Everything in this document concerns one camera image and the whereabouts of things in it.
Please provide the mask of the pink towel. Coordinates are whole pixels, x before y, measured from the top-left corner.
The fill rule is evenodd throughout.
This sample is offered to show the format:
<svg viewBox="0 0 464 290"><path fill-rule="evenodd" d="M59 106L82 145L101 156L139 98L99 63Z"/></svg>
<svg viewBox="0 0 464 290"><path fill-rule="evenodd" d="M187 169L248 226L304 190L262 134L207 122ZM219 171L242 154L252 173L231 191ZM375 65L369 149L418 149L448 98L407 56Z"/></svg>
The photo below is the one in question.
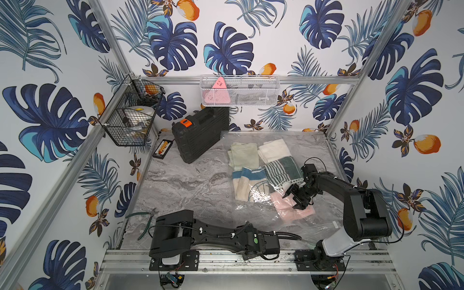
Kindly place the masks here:
<svg viewBox="0 0 464 290"><path fill-rule="evenodd" d="M280 192L273 192L270 197L278 215L285 222L304 219L315 214L315 210L311 205L304 210L294 209L293 206L296 205L296 202L291 199L290 196L283 198L283 195Z"/></svg>

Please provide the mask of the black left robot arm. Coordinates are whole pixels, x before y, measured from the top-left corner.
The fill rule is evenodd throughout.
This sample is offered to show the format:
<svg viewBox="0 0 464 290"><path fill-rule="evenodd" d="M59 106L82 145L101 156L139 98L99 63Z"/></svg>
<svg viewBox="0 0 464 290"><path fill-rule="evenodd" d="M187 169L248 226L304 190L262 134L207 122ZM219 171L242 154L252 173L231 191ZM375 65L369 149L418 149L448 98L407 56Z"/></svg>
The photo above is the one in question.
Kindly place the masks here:
<svg viewBox="0 0 464 290"><path fill-rule="evenodd" d="M240 254L247 261L279 255L281 240L301 241L302 237L294 233L260 231L250 222L236 228L210 225L194 218L194 211L181 210L156 219L149 257L171 258L196 246L208 246Z"/></svg>

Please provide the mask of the cream and teal towel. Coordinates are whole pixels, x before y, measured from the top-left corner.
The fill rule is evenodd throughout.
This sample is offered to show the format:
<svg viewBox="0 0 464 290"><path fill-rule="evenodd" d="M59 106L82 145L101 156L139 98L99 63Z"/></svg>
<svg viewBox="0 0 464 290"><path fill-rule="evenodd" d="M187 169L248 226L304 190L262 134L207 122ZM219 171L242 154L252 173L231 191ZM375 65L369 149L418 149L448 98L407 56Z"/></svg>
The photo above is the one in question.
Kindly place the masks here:
<svg viewBox="0 0 464 290"><path fill-rule="evenodd" d="M271 188L264 168L242 170L232 173L235 199L249 203L268 203Z"/></svg>

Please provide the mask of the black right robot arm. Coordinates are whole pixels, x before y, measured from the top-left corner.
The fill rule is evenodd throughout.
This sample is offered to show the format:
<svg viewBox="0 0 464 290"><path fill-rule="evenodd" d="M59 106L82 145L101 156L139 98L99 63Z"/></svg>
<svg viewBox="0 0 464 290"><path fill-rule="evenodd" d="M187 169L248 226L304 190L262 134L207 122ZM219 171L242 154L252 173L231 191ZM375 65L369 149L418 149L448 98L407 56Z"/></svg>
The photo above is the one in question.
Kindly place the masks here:
<svg viewBox="0 0 464 290"><path fill-rule="evenodd" d="M349 250L378 242L392 234L388 203L379 190L353 186L330 172L319 172L314 164L305 164L300 171L303 183L291 185L283 196L292 197L295 209L307 208L317 195L323 193L343 203L343 227L331 237L317 242L311 262L339 261Z"/></svg>

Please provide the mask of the clear plastic vacuum bag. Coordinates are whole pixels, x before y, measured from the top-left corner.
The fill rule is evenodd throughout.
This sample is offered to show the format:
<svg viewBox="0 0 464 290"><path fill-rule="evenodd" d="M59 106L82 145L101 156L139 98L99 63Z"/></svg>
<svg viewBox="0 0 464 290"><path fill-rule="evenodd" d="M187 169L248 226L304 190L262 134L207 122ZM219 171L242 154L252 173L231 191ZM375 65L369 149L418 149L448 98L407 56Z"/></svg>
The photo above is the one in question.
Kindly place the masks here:
<svg viewBox="0 0 464 290"><path fill-rule="evenodd" d="M225 132L221 136L220 144L228 152L233 143L256 143L257 147L259 147L265 142L278 139L285 141L299 169L305 164L314 164L319 172L329 171L336 177L341 177L338 161L334 159L333 150L322 133ZM264 168L264 165L265 163L259 158L259 168ZM234 170L231 168L230 178L232 184L233 172ZM280 192L284 195L290 185L287 182L280 189L274 189L270 186L271 193ZM261 230L292 232L301 235L305 243L315 245L316 241L328 238L342 228L343 206L338 199L327 193L317 195L312 206L315 210L314 215L292 222L285 222L278 215L271 200L265 204L249 203L236 200L234 195L233 219L238 224L249 221Z"/></svg>

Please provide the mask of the white towel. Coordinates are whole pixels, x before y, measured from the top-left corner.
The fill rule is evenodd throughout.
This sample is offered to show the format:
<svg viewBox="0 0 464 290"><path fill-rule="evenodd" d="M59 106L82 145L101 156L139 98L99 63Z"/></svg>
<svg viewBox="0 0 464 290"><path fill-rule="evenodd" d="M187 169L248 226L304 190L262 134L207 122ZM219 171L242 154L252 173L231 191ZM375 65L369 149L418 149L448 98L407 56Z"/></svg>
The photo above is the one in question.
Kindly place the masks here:
<svg viewBox="0 0 464 290"><path fill-rule="evenodd" d="M272 161L290 157L291 152L283 139L265 142L258 147L258 155L267 164Z"/></svg>

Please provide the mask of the green striped towel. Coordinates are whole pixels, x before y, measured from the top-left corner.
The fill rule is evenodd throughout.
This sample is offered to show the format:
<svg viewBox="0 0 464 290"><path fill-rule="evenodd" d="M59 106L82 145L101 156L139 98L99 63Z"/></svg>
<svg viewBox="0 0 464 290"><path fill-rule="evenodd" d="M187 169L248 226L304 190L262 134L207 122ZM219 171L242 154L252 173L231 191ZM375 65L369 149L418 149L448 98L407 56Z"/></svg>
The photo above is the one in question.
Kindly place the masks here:
<svg viewBox="0 0 464 290"><path fill-rule="evenodd" d="M292 156L283 157L264 165L268 182L274 189L282 189L287 182L300 184L303 182L301 170Z"/></svg>

